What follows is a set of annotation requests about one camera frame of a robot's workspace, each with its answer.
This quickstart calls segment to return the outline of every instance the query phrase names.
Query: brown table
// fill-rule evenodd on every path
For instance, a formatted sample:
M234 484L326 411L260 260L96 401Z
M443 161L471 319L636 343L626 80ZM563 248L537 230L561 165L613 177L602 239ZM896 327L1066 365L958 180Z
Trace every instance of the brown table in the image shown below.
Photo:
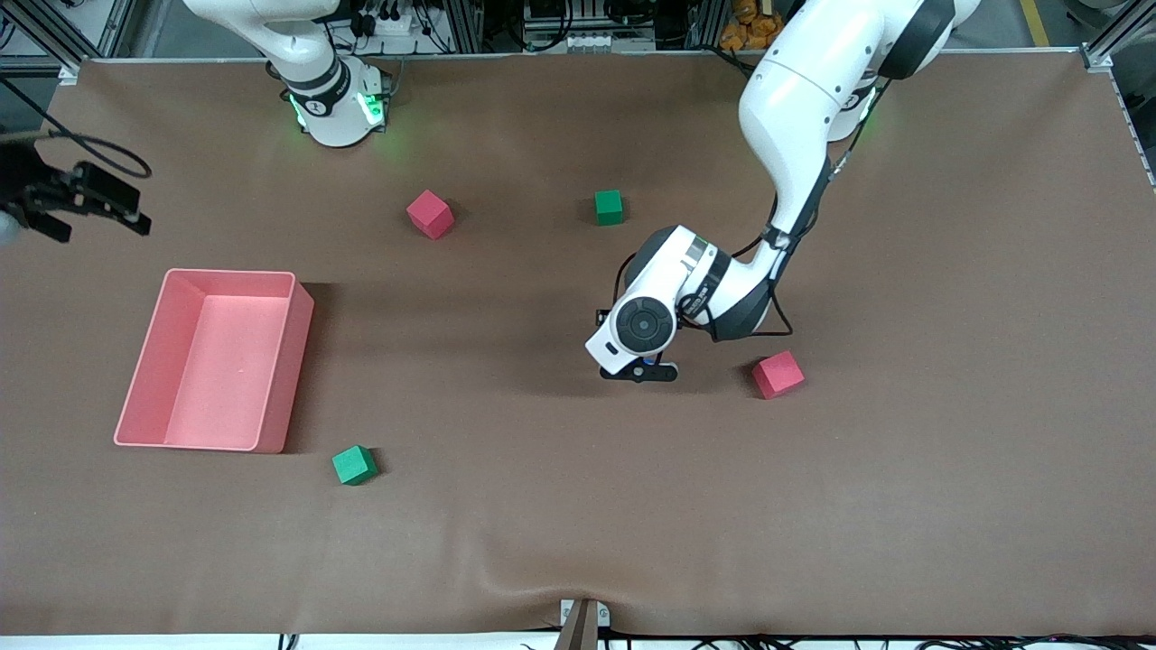
M942 57L830 189L780 287L795 337L683 332L677 383L605 382L581 344L622 258L763 223L742 82L414 62L388 133L325 150L259 65L86 65L52 109L154 164L155 234L0 252L2 629L517 629L588 594L637 633L1156 630L1156 200L1110 80ZM439 242L403 213L427 187ZM608 187L628 220L598 228ZM286 453L113 446L170 267L317 300ZM809 384L757 399L785 348ZM349 488L355 443L386 473Z

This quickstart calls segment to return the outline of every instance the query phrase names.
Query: red cube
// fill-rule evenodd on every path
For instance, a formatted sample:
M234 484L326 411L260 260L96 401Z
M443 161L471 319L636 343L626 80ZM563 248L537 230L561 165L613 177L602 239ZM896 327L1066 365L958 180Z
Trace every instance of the red cube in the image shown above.
M453 226L453 214L450 212L450 206L429 190L422 192L416 201L409 204L406 212L409 213L409 220L414 222L414 226L430 239L437 239L445 235Z
M755 383L763 399L778 397L802 383L802 370L790 352L780 352L758 362Z

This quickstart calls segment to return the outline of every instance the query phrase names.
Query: black circular joint cap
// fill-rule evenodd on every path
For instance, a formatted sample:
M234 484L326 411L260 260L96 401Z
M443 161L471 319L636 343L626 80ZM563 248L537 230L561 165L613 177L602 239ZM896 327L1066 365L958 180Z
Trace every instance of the black circular joint cap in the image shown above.
M645 355L662 347L674 331L674 315L654 298L633 298L614 322L618 341L629 352Z

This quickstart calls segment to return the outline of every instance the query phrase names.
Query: cube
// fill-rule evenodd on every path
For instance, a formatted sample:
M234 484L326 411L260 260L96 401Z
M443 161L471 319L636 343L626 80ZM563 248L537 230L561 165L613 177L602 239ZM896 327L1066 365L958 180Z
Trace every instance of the cube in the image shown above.
M778 397L802 383L802 370L790 352L780 352L758 362L755 383L763 399Z
M360 444L334 456L333 468L338 471L338 480L347 486L363 483L377 475L373 456Z
M617 190L594 192L594 212L599 226L622 223L622 194Z
M409 214L409 221L413 221L414 226L430 239L437 239L445 235L453 226L453 214L450 212L450 206L429 190L422 192L417 200L409 204L406 212Z

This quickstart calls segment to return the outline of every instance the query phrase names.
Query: pink bin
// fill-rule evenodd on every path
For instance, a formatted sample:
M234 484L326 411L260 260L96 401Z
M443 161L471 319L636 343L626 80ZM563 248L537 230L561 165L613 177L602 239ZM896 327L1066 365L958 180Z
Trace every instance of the pink bin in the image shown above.
M113 441L280 452L312 316L292 273L169 271Z

